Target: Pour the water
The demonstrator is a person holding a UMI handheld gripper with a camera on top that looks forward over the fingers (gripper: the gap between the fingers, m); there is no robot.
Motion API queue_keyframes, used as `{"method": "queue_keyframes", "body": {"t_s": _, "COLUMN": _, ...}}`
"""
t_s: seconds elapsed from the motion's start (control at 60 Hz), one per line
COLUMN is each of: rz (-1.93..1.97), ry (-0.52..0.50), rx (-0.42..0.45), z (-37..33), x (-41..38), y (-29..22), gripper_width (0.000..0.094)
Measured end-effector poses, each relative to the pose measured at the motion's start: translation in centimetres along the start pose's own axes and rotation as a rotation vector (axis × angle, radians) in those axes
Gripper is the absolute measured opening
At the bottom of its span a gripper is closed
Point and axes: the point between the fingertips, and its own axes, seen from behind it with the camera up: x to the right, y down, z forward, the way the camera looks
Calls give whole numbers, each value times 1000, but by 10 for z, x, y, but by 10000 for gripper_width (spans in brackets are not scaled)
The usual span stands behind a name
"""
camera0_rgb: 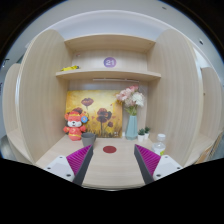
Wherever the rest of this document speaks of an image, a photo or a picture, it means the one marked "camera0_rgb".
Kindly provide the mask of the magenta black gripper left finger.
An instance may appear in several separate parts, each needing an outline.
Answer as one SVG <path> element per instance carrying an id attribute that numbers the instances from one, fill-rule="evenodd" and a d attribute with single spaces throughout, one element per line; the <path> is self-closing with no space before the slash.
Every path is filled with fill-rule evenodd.
<path id="1" fill-rule="evenodd" d="M 89 163 L 93 156 L 93 146 L 83 147 L 66 157 L 75 177 L 73 182 L 82 185 Z"/>

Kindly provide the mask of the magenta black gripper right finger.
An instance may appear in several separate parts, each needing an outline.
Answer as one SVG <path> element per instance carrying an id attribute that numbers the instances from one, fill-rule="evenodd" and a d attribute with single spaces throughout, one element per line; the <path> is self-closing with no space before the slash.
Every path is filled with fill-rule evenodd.
<path id="1" fill-rule="evenodd" d="M 154 171 L 161 157 L 156 153 L 140 145 L 134 146 L 134 155 L 138 162 L 144 183 L 145 184 L 152 183 L 154 181 L 153 179 Z"/>

